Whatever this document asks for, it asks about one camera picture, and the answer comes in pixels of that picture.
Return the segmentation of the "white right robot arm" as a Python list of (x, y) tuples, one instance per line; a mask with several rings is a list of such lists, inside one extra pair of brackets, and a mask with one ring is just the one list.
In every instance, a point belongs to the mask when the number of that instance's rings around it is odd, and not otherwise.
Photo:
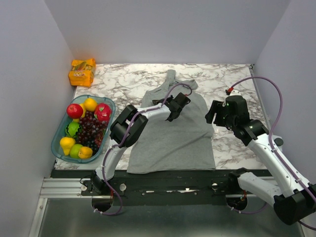
[(207, 123), (225, 127), (253, 151), (272, 174), (273, 185), (245, 168), (233, 172), (227, 181), (234, 194), (246, 190), (273, 207), (278, 218), (287, 225), (315, 213), (316, 187), (288, 161), (269, 131), (257, 119), (251, 119), (247, 102), (240, 95), (228, 96), (225, 101), (212, 102), (205, 115)]

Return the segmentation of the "grey tank top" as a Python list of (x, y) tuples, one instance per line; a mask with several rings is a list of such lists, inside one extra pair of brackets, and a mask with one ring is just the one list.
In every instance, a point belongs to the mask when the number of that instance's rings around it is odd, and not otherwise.
[(174, 70), (168, 70), (165, 82), (145, 93), (143, 108), (166, 94), (176, 97), (180, 92), (188, 94), (191, 102), (172, 122), (150, 120), (147, 123), (132, 148), (127, 172), (215, 169), (211, 144), (214, 129), (206, 123), (208, 108), (204, 98), (195, 92), (197, 87), (195, 80), (180, 81)]

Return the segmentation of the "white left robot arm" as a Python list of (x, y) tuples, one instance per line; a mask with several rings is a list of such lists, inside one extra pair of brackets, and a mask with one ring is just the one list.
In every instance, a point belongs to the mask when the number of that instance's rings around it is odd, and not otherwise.
[(119, 114), (110, 127), (110, 142), (101, 164), (91, 174), (93, 190), (104, 195), (109, 191), (109, 180), (114, 177), (116, 166), (127, 148), (134, 145), (150, 120), (177, 119), (183, 108), (191, 100), (188, 95), (179, 93), (176, 97), (169, 96), (153, 100), (152, 105), (137, 109), (128, 105)]

